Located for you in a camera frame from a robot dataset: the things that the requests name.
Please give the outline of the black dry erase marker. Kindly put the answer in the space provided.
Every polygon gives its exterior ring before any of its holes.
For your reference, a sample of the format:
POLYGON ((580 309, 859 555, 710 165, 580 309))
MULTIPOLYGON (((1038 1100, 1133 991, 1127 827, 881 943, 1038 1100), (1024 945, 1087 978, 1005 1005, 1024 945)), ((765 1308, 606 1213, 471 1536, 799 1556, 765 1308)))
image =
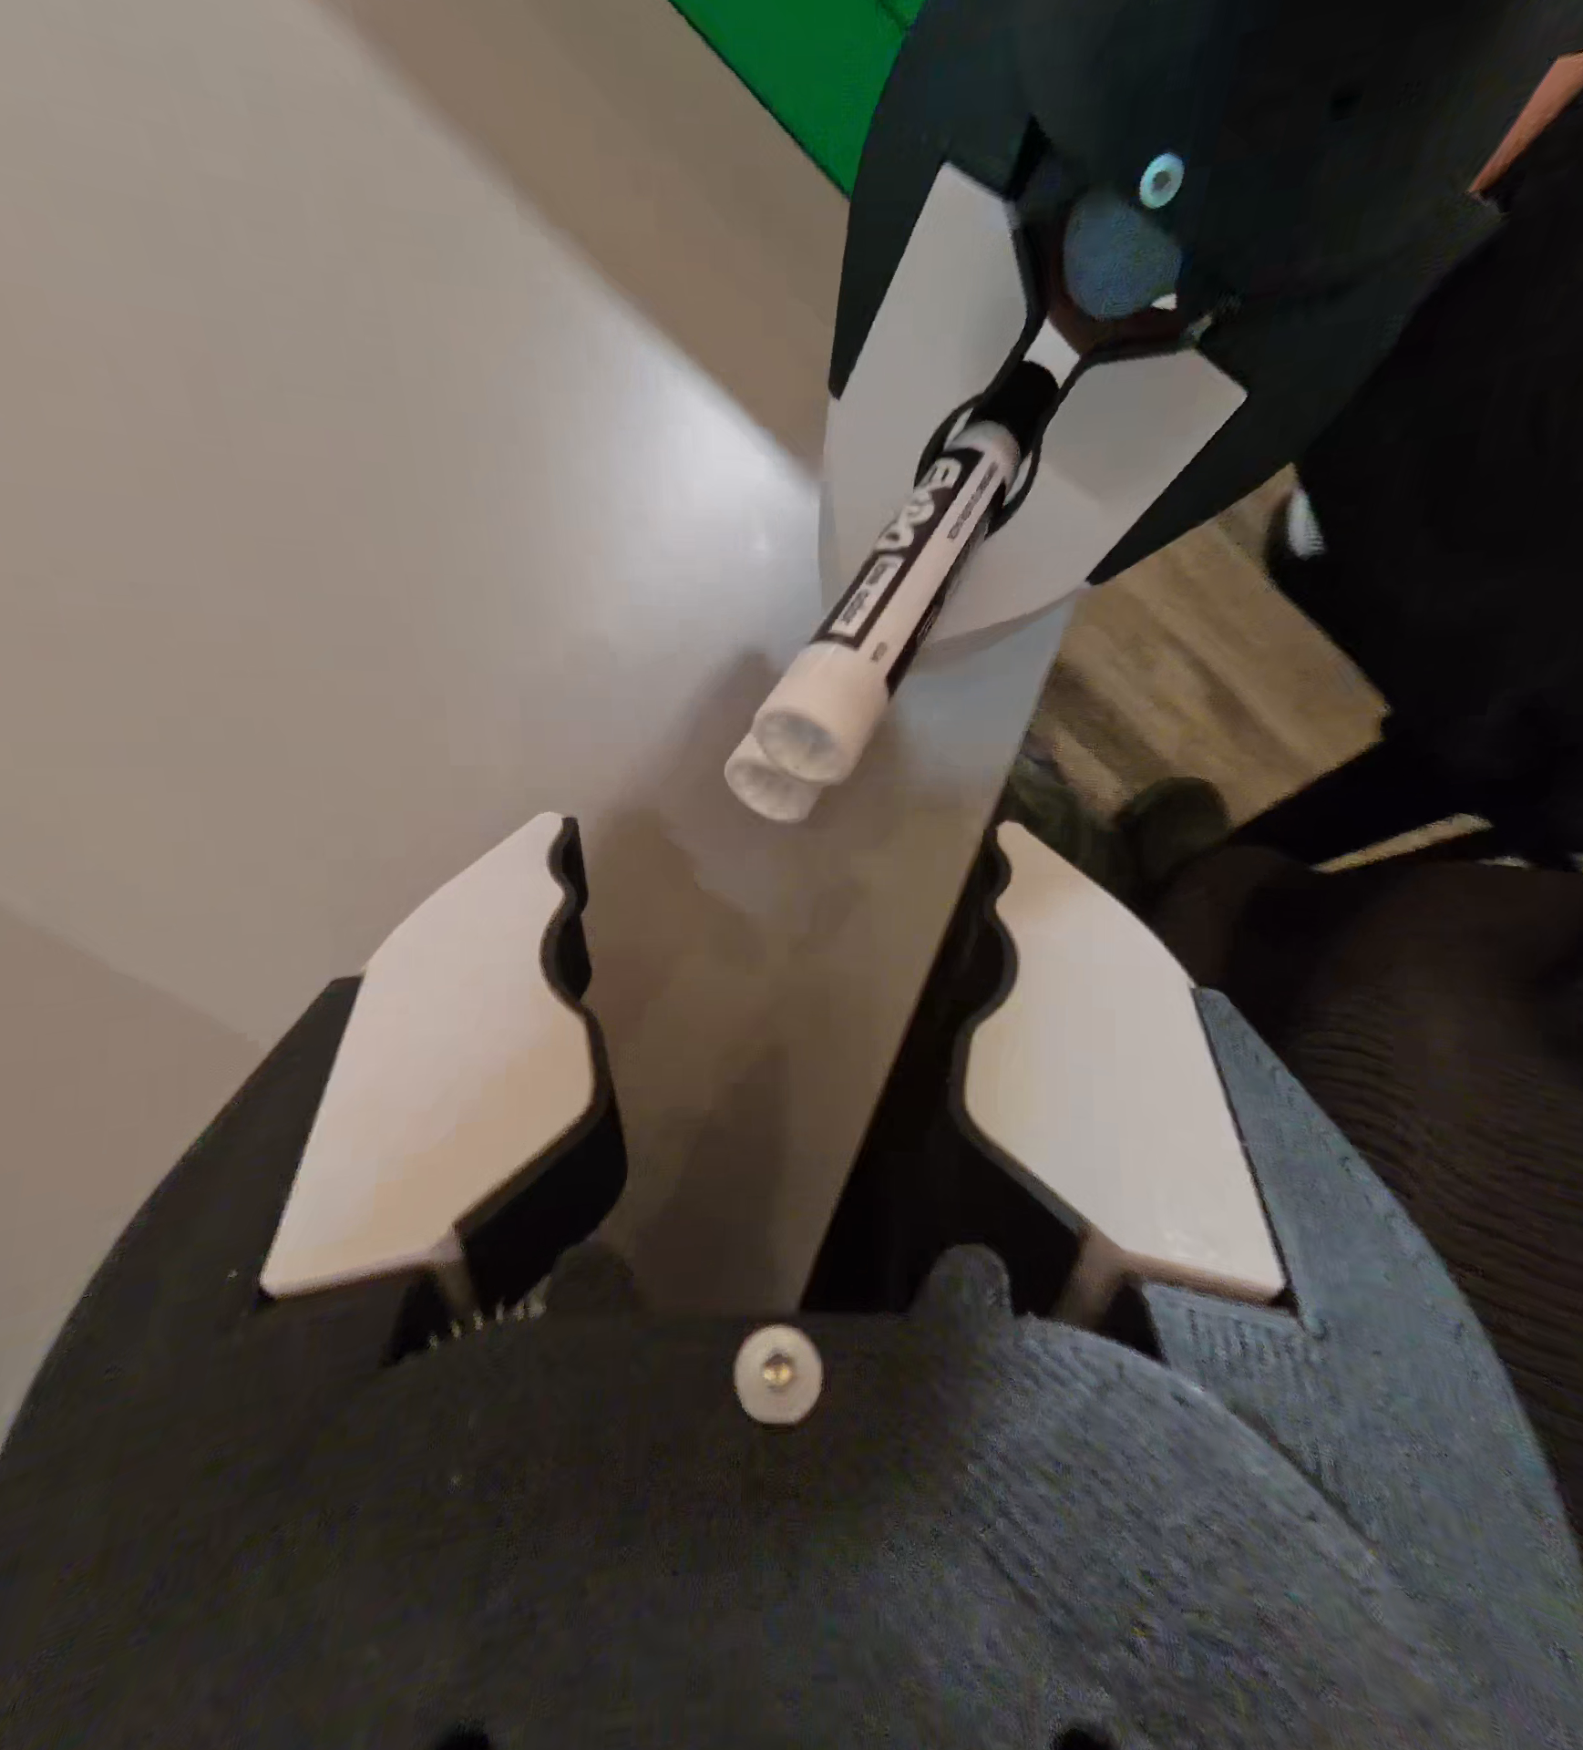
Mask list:
POLYGON ((755 714, 750 732, 786 772, 827 790, 858 768, 1060 393, 1047 362, 1016 362, 927 462, 755 714))
POLYGON ((723 776, 748 810, 774 823, 808 820, 825 794, 825 785, 794 776, 774 761, 754 732, 728 756, 723 776))

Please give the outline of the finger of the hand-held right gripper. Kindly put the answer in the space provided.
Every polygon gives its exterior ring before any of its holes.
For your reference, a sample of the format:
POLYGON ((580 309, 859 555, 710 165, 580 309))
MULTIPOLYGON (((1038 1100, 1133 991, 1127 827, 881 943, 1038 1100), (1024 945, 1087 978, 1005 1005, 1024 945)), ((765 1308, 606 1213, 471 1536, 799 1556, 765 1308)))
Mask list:
POLYGON ((1029 327, 1016 211, 954 163, 938 169, 847 387, 821 459, 821 599, 832 606, 956 418, 1029 327))
POLYGON ((1089 367, 1047 426, 1016 513, 956 583, 934 643, 1020 623, 1086 588, 1244 400, 1199 351, 1089 367))

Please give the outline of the green plastic bin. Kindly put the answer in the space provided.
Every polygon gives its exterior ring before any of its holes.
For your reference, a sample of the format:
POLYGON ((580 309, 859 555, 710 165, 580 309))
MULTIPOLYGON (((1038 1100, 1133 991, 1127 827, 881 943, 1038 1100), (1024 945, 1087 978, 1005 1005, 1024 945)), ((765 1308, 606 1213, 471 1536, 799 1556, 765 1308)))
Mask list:
POLYGON ((821 172, 850 196, 921 1, 673 1, 821 172))

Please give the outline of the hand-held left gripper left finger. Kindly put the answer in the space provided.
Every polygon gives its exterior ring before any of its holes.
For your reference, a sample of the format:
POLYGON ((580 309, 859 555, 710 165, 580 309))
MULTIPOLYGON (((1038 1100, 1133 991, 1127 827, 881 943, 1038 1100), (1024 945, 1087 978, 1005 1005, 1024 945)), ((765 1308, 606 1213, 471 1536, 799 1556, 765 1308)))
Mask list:
POLYGON ((272 1301, 424 1273, 526 1301, 608 1217, 628 1148, 586 1004, 579 820, 538 812, 371 954, 261 1268, 272 1301))

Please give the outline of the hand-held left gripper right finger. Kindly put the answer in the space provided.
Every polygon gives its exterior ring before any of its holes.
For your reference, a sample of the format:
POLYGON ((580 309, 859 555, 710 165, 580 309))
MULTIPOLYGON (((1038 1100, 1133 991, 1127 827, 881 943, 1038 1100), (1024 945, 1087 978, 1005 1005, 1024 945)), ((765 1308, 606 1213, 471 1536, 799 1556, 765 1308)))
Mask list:
POLYGON ((963 1046, 960 1111, 1058 1226, 1055 1262, 1016 1264, 1025 1304, 1098 1326, 1133 1283, 1281 1301, 1284 1261, 1191 974, 1022 823, 994 849, 987 922, 1009 982, 963 1046))

